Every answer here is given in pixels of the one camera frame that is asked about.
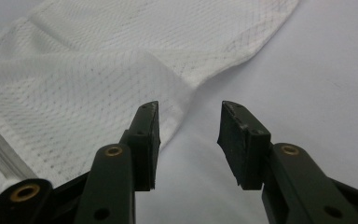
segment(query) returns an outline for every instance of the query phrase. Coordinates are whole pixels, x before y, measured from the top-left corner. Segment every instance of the white surface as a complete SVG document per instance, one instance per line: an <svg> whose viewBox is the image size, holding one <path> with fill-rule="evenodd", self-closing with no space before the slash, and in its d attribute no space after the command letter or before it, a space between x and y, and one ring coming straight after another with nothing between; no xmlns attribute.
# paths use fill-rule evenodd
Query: white surface
<svg viewBox="0 0 358 224"><path fill-rule="evenodd" d="M137 193L138 223L267 223L259 192L236 186L215 143L222 100L358 188L358 1L302 1L250 62L201 86L160 154L156 190Z"/></svg>

